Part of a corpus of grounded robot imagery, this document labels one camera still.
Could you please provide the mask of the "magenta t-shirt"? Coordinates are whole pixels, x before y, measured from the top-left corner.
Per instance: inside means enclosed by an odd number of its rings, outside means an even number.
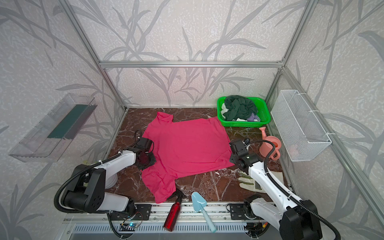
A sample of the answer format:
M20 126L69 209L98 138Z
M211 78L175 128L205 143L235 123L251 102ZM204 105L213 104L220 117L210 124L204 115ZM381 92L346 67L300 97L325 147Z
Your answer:
M158 112L143 134L154 143L156 163L142 171L142 180L157 204L175 191L179 178L234 166L230 139L218 117L174 122Z

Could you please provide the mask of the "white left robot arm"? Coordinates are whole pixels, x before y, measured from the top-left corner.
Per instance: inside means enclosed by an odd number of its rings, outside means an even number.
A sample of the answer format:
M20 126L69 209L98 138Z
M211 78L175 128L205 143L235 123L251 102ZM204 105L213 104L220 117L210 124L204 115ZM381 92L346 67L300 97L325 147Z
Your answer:
M104 214L111 212L132 216L137 211L134 201L108 193L118 180L118 173L128 167L147 169L156 163L155 144L139 138L131 147L93 165L78 165L72 176L58 189L54 205L63 213Z

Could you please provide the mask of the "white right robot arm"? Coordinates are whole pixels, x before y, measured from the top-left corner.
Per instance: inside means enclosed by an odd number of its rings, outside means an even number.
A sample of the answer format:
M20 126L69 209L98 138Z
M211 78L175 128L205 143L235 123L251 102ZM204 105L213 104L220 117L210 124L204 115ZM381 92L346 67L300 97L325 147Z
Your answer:
M273 201L271 204L259 197L251 200L249 205L253 215L276 228L283 240L321 240L323 233L320 220L314 216L317 213L316 206L309 200L303 201L271 173L268 161L276 148L275 144L266 140L259 142L272 147L264 159L249 153L251 142L230 142L230 162L255 180Z

